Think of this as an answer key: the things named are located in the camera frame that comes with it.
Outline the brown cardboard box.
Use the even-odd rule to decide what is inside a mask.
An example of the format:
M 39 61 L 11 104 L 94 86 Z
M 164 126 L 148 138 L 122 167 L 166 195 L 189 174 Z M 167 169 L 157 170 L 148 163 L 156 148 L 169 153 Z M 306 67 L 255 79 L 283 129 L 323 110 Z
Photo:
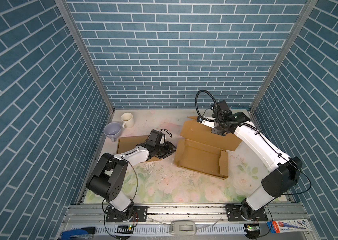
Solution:
M 242 140 L 235 135 L 213 134 L 211 128 L 189 117 L 184 122 L 177 145 L 174 164 L 183 169 L 219 179 L 229 177 L 229 151 L 235 151 Z
M 121 154 L 135 150 L 138 144 L 143 144 L 149 136 L 121 137 L 118 140 L 116 156 L 121 160 Z

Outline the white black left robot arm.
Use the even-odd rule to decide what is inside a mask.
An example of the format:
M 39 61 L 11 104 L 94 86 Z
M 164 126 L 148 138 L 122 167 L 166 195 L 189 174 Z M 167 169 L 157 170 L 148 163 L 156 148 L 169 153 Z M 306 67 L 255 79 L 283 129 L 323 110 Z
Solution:
M 103 154 L 93 171 L 86 186 L 87 189 L 104 198 L 123 221 L 135 216 L 134 200 L 127 197 L 123 191 L 123 183 L 128 167 L 171 156 L 177 147 L 166 140 L 166 135 L 158 130 L 152 130 L 143 143 L 121 154 Z

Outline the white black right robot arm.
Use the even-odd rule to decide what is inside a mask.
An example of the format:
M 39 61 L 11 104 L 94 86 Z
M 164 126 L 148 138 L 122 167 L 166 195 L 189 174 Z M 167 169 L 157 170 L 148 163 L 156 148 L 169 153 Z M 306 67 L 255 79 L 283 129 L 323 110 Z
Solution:
M 241 203 L 242 219 L 252 221 L 265 212 L 265 205 L 286 195 L 298 183 L 303 162 L 282 152 L 250 122 L 238 123 L 234 129 L 234 135 L 258 155 L 270 172 L 261 180 L 261 186 Z

